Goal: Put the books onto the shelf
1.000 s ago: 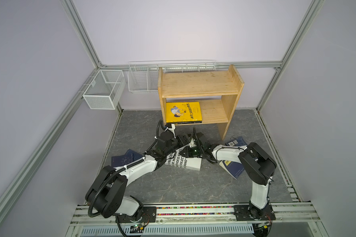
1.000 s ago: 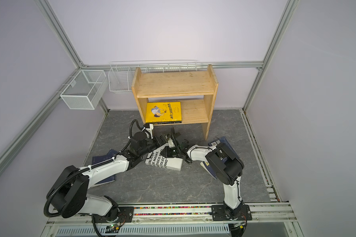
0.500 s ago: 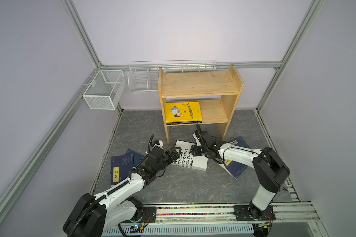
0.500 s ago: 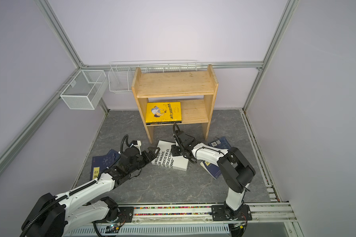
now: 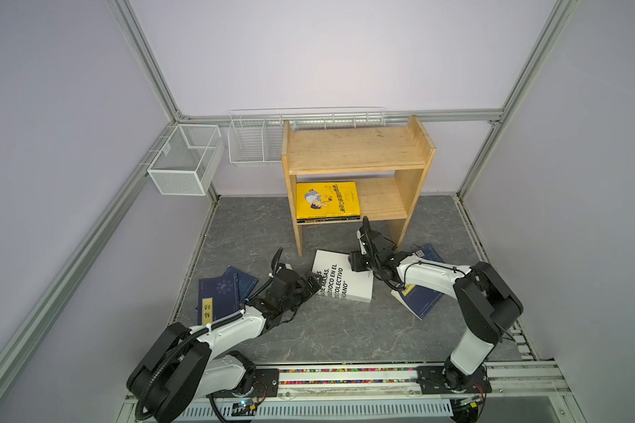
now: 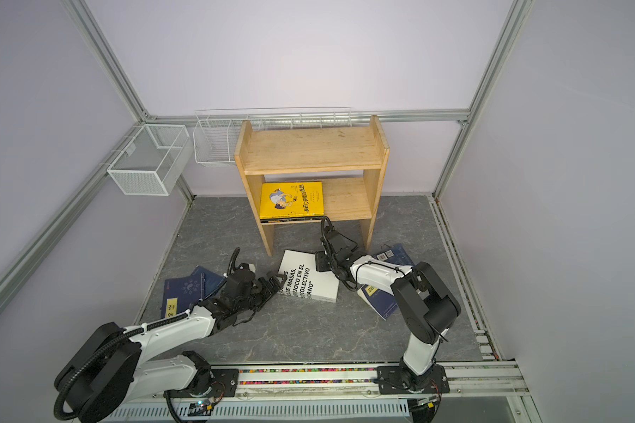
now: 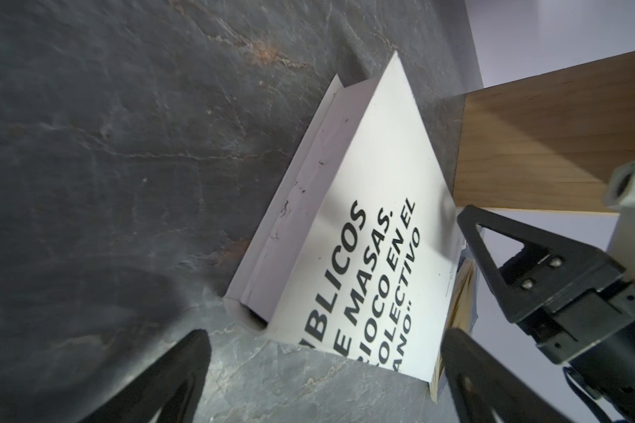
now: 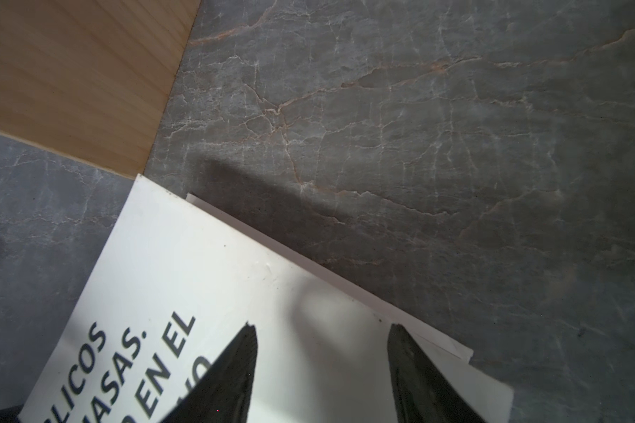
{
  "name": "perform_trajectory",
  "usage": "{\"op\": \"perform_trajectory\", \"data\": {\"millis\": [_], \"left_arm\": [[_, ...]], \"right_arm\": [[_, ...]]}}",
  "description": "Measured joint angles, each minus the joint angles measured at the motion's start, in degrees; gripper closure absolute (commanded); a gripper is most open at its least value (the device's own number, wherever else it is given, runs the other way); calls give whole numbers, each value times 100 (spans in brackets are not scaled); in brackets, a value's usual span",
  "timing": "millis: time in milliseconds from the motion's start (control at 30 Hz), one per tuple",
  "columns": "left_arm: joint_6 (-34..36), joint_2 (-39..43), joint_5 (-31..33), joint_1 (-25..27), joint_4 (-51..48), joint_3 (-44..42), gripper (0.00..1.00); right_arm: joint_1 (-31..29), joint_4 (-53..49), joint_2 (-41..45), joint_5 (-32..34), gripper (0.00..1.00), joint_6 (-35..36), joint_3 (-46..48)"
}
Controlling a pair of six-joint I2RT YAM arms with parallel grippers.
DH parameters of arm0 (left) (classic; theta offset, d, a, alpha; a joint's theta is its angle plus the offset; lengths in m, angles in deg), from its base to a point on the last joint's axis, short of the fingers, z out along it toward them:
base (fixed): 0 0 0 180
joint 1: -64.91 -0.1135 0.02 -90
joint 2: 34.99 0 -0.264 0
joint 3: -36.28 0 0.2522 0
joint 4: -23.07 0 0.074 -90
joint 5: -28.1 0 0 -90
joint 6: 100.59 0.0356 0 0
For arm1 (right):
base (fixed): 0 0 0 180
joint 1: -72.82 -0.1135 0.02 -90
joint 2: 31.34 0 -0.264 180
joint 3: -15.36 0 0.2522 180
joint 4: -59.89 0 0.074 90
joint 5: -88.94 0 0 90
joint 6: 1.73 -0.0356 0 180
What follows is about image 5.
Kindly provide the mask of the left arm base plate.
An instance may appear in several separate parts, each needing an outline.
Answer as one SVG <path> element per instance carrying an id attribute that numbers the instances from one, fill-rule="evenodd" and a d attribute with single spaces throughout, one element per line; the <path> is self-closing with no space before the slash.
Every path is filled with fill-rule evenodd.
<path id="1" fill-rule="evenodd" d="M 215 391 L 215 398 L 276 398 L 280 388 L 278 368 L 256 368 L 243 376 L 242 381 L 232 390 Z"/>

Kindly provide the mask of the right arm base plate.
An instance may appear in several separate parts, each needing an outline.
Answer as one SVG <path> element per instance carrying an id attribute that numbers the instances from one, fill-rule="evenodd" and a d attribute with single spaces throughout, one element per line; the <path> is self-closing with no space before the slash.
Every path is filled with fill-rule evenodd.
<path id="1" fill-rule="evenodd" d="M 489 394 L 492 387 L 485 366 L 471 375 L 444 365 L 427 365 L 416 368 L 417 383 L 424 395 L 431 394 Z"/>

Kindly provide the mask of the white book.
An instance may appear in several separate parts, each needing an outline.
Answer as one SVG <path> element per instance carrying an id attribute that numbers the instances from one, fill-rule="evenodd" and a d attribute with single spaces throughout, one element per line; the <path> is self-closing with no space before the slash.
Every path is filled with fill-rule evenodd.
<path id="1" fill-rule="evenodd" d="M 372 299 L 372 272 L 353 271 L 348 254 L 317 250 L 312 272 L 319 275 L 321 281 L 319 295 L 366 303 Z"/>

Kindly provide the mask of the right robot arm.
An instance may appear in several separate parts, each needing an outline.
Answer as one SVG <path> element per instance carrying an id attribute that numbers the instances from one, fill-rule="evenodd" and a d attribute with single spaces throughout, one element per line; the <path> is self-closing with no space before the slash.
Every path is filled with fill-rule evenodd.
<path id="1" fill-rule="evenodd" d="M 360 250 L 349 254 L 353 271 L 372 271 L 393 291 L 413 285 L 458 301 L 467 329 L 446 359 L 434 384 L 462 393 L 487 380 L 485 360 L 524 311 L 523 304 L 488 263 L 453 265 L 422 259 L 371 228 L 367 218 L 357 231 Z"/>

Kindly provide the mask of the black book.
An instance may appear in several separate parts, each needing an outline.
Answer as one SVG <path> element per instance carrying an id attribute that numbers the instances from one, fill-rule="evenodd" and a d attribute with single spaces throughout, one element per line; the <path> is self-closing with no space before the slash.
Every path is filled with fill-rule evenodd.
<path id="1" fill-rule="evenodd" d="M 330 217 L 317 217 L 312 219 L 297 219 L 298 225 L 312 225 L 312 224 L 326 224 L 326 223 L 343 223 L 349 221 L 359 221 L 362 217 L 356 216 L 330 216 Z"/>

